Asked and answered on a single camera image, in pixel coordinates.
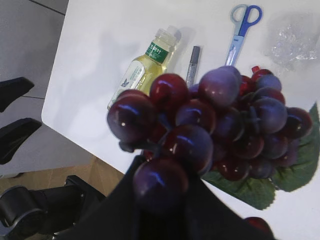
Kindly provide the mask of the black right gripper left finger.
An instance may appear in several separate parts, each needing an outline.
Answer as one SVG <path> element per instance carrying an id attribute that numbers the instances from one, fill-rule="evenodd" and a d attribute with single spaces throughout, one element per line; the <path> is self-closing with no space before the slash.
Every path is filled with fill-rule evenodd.
<path id="1" fill-rule="evenodd" d="M 145 162 L 141 155 L 132 164 L 115 189 L 75 227 L 59 240 L 159 240 L 136 205 L 133 192 L 135 171 Z"/>

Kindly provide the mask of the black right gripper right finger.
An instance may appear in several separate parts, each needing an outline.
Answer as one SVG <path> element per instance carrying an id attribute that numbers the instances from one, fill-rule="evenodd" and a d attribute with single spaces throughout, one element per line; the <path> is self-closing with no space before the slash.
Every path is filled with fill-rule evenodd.
<path id="1" fill-rule="evenodd" d="M 188 190 L 172 225 L 173 240 L 273 240 L 234 213 L 200 178 L 189 180 Z"/>

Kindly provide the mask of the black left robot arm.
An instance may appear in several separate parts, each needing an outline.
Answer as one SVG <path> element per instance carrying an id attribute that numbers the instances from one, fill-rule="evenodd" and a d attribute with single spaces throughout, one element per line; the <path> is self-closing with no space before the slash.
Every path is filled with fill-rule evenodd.
<path id="1" fill-rule="evenodd" d="M 0 112 L 34 84 L 25 77 L 0 82 Z M 41 123 L 22 118 L 0 128 L 0 165 L 7 164 Z M 62 187 L 28 190 L 13 186 L 0 194 L 0 239 L 25 240 L 35 234 L 54 236 L 84 219 L 106 197 L 76 175 Z"/>

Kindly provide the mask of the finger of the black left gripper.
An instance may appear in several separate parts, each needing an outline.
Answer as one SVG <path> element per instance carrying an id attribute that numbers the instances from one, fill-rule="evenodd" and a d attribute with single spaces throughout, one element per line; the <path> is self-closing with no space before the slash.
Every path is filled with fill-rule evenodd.
<path id="1" fill-rule="evenodd" d="M 18 77 L 0 82 L 0 112 L 16 99 L 28 93 L 35 84 L 25 77 Z"/>
<path id="2" fill-rule="evenodd" d="M 33 118 L 16 120 L 0 129 L 0 164 L 11 161 L 15 152 L 35 131 L 42 126 Z"/>

